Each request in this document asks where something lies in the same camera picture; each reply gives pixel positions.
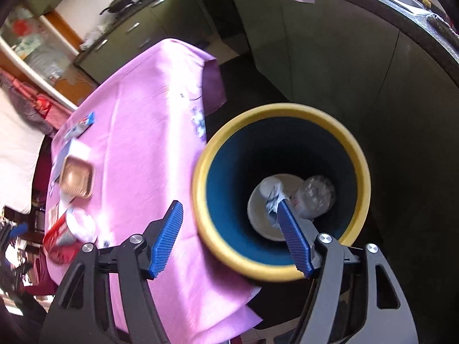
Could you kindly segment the pink floral tablecloth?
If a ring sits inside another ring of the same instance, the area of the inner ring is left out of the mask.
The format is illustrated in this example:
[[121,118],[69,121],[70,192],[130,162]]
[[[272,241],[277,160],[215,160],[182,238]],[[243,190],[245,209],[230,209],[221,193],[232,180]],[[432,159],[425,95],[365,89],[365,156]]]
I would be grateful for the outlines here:
[[165,39],[100,85],[52,141],[88,114],[81,141],[96,174],[93,194],[76,200],[96,221],[98,245],[118,245],[160,219],[172,201],[184,220],[166,268],[149,283],[172,343],[221,343],[260,322],[249,308],[258,288],[220,263],[195,226],[191,181],[206,144],[205,116],[225,103],[217,60],[180,40]]

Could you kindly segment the clear water bottle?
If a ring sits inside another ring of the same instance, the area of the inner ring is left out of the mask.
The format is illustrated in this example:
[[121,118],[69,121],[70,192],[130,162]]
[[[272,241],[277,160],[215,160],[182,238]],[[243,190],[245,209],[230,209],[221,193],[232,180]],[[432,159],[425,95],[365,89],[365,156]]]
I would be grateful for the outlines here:
[[321,175],[306,179],[290,196],[301,218],[313,220],[327,213],[335,202],[334,185]]

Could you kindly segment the white blue tube pouch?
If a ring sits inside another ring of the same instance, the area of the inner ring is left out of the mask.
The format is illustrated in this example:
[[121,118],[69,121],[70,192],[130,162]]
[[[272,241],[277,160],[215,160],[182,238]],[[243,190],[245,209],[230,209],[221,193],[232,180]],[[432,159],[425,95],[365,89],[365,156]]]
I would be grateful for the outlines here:
[[94,112],[90,112],[65,134],[65,140],[80,138],[96,121]]

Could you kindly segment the black wok with lid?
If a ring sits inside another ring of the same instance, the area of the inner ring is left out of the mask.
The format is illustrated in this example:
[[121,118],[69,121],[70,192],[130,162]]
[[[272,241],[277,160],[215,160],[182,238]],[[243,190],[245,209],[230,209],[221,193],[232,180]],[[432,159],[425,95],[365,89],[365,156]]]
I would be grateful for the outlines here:
[[100,12],[100,15],[108,12],[108,13],[119,13],[122,9],[124,9],[127,5],[132,3],[133,0],[113,0],[108,7],[103,9]]

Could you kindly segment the silver wrapper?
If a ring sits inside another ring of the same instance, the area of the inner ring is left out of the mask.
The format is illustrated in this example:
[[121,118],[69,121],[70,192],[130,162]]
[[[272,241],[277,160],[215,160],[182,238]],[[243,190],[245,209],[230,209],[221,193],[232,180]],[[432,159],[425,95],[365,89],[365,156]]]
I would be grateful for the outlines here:
[[271,189],[269,190],[269,194],[267,196],[265,209],[271,226],[273,228],[280,229],[278,219],[279,204],[289,197],[284,190],[284,185],[279,179],[274,178],[272,181],[270,181],[270,183]]

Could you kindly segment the yellow rimmed trash bin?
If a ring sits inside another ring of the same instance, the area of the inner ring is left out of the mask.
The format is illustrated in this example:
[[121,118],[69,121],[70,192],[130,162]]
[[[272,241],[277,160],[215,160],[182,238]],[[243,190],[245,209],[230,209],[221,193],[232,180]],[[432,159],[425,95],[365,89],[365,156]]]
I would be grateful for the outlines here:
[[294,263],[278,214],[291,204],[301,220],[343,245],[369,210],[365,155],[350,131],[309,106],[275,103],[247,111],[207,143],[192,181],[199,236],[217,260],[264,282],[290,282],[315,267]]

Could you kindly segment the blue cardboard box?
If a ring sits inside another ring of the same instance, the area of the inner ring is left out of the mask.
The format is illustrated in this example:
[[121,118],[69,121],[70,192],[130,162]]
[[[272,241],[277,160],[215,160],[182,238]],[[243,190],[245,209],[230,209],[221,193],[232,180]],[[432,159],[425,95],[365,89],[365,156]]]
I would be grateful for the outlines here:
[[71,148],[72,140],[69,140],[62,149],[58,152],[58,155],[53,163],[52,171],[51,171],[51,181],[55,182],[59,176],[61,175],[62,166],[64,164],[64,160],[66,156],[69,154]]

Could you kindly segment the white supplement bottle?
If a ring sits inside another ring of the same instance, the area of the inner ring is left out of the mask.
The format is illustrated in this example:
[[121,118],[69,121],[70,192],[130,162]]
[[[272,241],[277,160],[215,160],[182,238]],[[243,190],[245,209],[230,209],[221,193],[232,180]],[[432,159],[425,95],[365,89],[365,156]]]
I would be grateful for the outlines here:
[[96,222],[84,209],[69,207],[65,212],[65,221],[69,231],[78,241],[83,243],[96,241]]

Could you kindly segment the white hanging cloth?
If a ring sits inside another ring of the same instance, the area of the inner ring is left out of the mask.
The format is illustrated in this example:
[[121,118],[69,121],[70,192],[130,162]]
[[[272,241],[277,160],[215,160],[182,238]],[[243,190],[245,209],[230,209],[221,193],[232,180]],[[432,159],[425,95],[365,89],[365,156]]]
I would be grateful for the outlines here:
[[21,214],[31,210],[34,172],[44,134],[28,125],[1,91],[1,207]]

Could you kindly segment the red white carton box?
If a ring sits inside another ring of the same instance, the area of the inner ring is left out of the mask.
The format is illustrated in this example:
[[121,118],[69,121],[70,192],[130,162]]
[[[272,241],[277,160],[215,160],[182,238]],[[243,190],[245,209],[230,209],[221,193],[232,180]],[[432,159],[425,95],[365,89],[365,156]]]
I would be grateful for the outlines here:
[[44,253],[53,263],[70,264],[79,253],[82,242],[71,231],[74,224],[73,207],[69,207],[45,234]]

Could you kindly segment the green lower cabinets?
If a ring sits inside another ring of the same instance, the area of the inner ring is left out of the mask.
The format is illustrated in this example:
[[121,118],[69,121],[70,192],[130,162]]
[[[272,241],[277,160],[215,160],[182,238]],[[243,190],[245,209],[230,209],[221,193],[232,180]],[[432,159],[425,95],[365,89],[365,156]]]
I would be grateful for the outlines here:
[[141,0],[76,60],[97,83],[165,37],[212,37],[363,144],[373,209],[458,221],[458,34],[418,0]]

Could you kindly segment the red checkered apron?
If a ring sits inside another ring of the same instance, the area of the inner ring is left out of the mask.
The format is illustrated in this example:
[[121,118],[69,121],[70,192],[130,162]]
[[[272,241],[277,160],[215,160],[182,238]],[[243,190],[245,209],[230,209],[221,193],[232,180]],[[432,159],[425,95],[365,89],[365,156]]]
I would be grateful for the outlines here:
[[10,103],[31,127],[39,129],[50,138],[65,124],[71,112],[52,100],[47,94],[37,91],[27,82],[1,69],[1,88],[5,90]]

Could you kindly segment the clear plastic cup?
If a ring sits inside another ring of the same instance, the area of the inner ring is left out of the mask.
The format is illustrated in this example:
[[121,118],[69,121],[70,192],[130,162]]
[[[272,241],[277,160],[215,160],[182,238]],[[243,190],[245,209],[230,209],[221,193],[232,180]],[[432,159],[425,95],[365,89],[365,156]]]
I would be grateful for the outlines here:
[[89,199],[93,194],[94,178],[92,163],[67,155],[59,176],[60,190],[69,196]]

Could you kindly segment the plastic bag on counter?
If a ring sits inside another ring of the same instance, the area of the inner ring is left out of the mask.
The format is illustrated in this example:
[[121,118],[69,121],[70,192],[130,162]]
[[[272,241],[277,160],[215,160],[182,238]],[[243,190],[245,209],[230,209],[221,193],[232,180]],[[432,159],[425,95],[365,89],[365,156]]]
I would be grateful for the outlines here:
[[98,25],[92,28],[91,31],[85,35],[83,42],[79,45],[79,49],[81,51],[88,50],[105,34],[106,30],[107,27],[104,25]]

